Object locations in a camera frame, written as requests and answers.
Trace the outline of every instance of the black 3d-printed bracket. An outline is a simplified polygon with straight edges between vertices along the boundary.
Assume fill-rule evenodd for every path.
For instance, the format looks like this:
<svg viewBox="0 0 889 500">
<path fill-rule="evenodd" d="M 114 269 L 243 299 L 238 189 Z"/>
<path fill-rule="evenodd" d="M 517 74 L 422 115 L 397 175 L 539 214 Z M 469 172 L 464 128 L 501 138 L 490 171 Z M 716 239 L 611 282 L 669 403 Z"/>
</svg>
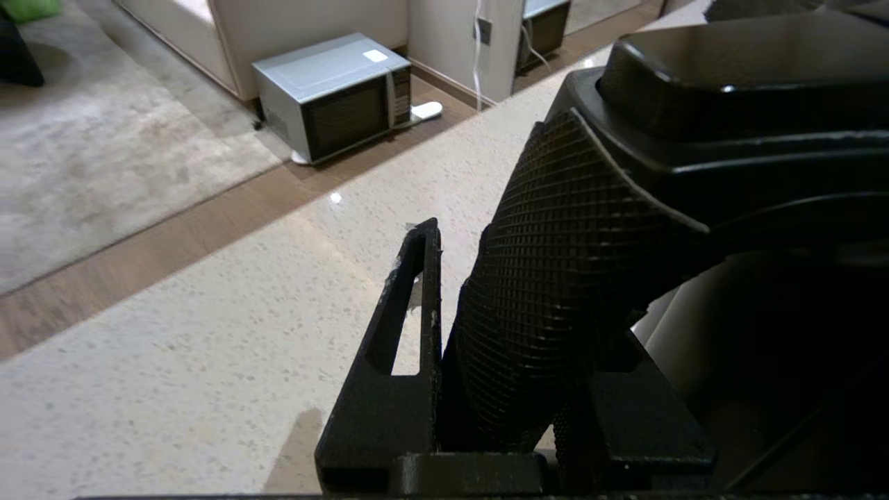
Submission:
<svg viewBox="0 0 889 500">
<path fill-rule="evenodd" d="M 629 330 L 556 415 L 559 493 L 707 488 L 716 450 Z"/>
<path fill-rule="evenodd" d="M 420 372 L 392 375 L 414 279 L 422 272 Z M 385 492 L 393 461 L 435 451 L 440 376 L 438 221 L 408 232 L 315 450 L 325 493 Z"/>
</svg>

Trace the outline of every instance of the baseboard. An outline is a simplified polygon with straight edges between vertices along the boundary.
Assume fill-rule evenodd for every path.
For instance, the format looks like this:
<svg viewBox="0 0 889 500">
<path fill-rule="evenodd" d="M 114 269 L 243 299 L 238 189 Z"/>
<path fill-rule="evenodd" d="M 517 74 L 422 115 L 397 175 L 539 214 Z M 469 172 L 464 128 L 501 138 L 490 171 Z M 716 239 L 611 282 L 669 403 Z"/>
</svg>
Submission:
<svg viewBox="0 0 889 500">
<path fill-rule="evenodd" d="M 413 73 L 414 76 L 420 80 L 425 80 L 427 83 L 437 87 L 451 97 L 471 106 L 472 109 L 476 108 L 476 91 L 439 73 L 438 71 L 435 71 L 422 62 L 418 62 L 410 57 L 408 59 L 411 61 L 411 73 Z M 482 96 L 482 109 L 488 109 L 491 106 L 496 105 L 497 102 Z"/>
</svg>

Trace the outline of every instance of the white sticker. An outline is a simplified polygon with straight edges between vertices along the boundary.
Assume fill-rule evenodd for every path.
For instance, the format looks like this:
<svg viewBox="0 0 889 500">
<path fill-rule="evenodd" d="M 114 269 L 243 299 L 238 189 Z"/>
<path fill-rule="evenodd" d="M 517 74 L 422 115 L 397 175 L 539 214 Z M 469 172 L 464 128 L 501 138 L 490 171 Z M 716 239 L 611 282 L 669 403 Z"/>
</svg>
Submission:
<svg viewBox="0 0 889 500">
<path fill-rule="evenodd" d="M 365 53 L 364 53 L 364 56 L 365 56 L 367 59 L 372 60 L 373 62 L 380 62 L 381 60 L 386 60 L 386 59 L 388 59 L 388 57 L 386 56 L 386 54 L 384 54 L 383 52 L 380 52 L 380 51 L 378 51 L 378 50 L 376 50 L 376 49 L 373 49 L 372 51 L 367 51 L 367 52 L 365 52 Z"/>
</svg>

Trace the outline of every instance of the silver microwave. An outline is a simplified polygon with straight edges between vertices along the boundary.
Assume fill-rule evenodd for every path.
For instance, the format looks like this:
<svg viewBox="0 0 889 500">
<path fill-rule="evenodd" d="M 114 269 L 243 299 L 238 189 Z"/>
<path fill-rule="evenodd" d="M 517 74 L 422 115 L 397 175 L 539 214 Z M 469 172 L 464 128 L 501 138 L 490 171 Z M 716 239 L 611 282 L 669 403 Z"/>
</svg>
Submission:
<svg viewBox="0 0 889 500">
<path fill-rule="evenodd" d="M 411 118 L 411 63 L 360 33 L 253 63 L 268 126 L 305 163 Z"/>
</svg>

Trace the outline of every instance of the wall outlet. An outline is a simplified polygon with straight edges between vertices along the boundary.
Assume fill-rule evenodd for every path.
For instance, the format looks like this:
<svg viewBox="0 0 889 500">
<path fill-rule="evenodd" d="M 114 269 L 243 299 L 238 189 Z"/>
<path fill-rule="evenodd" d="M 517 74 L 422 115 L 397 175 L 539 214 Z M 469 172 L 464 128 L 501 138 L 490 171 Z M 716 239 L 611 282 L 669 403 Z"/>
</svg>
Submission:
<svg viewBox="0 0 889 500">
<path fill-rule="evenodd" d="M 478 21 L 478 35 L 482 39 L 482 44 L 491 45 L 491 22 L 489 20 L 485 20 L 482 18 L 477 18 Z M 476 37 L 476 27 L 473 26 L 470 28 L 472 30 L 472 37 Z"/>
</svg>

